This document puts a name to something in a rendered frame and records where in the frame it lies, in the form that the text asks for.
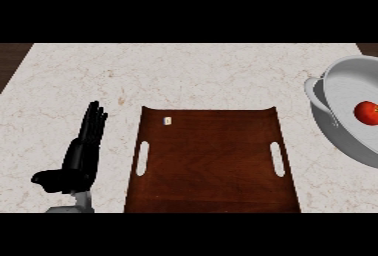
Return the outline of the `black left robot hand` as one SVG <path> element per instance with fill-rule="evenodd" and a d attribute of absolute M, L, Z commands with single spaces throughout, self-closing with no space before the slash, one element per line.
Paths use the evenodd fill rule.
<path fill-rule="evenodd" d="M 108 113 L 99 102 L 88 104 L 77 138 L 71 141 L 62 167 L 32 175 L 31 182 L 47 193 L 71 194 L 86 192 L 96 180 L 99 150 Z"/>

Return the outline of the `brown wooden tray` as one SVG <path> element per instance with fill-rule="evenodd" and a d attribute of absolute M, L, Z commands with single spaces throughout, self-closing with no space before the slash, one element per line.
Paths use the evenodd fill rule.
<path fill-rule="evenodd" d="M 143 174 L 130 175 L 124 211 L 300 211 L 292 175 L 275 173 L 283 146 L 277 112 L 142 109 L 136 142 L 149 144 Z"/>

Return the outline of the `white metal pot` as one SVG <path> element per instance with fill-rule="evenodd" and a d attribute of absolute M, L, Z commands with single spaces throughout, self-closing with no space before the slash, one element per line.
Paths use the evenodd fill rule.
<path fill-rule="evenodd" d="M 378 57 L 338 59 L 319 78 L 306 80 L 304 92 L 329 142 L 351 159 L 378 169 L 378 125 L 369 126 L 354 117 L 360 102 L 378 103 Z"/>

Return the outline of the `red tomato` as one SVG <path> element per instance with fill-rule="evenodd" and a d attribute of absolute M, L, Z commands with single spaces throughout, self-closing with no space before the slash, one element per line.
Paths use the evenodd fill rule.
<path fill-rule="evenodd" d="M 363 101 L 354 107 L 354 117 L 366 125 L 378 125 L 378 104 Z"/>

